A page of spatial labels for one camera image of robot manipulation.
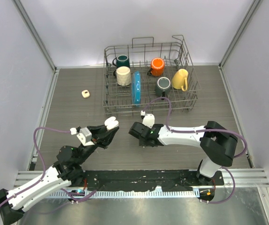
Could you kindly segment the white earbud charging case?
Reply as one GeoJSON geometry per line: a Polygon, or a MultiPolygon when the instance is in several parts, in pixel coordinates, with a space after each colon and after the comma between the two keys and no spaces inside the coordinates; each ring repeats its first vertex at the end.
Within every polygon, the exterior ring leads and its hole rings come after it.
{"type": "Polygon", "coordinates": [[[114,129],[119,126],[119,121],[115,116],[112,116],[104,121],[104,125],[106,126],[107,131],[114,129]]]}

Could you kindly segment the beige earbud charging case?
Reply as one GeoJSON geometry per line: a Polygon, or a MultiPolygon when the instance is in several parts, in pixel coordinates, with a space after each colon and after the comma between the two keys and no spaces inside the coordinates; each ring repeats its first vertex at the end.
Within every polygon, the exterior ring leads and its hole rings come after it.
{"type": "Polygon", "coordinates": [[[90,92],[88,90],[83,90],[81,94],[83,98],[88,98],[90,96],[90,92]]]}

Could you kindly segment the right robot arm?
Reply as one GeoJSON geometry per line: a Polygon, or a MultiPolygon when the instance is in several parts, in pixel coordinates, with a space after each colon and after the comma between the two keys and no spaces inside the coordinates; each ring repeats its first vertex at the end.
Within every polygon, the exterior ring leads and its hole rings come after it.
{"type": "Polygon", "coordinates": [[[232,166],[238,143],[234,132],[215,121],[199,127],[167,127],[163,124],[148,127],[134,122],[129,134],[144,147],[185,145],[202,149],[206,158],[200,162],[196,173],[196,180],[201,185],[210,183],[221,167],[232,166]]]}

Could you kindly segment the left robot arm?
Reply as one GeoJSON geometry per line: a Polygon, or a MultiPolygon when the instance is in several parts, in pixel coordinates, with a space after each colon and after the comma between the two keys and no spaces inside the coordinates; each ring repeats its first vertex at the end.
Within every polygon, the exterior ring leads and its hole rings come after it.
{"type": "Polygon", "coordinates": [[[21,219],[37,202],[54,191],[65,187],[79,187],[85,173],[81,167],[98,148],[106,149],[119,129],[119,122],[109,118],[100,126],[73,127],[67,131],[76,135],[81,144],[78,147],[63,146],[57,161],[44,168],[40,176],[12,190],[0,190],[0,216],[3,224],[11,225],[21,219]]]}

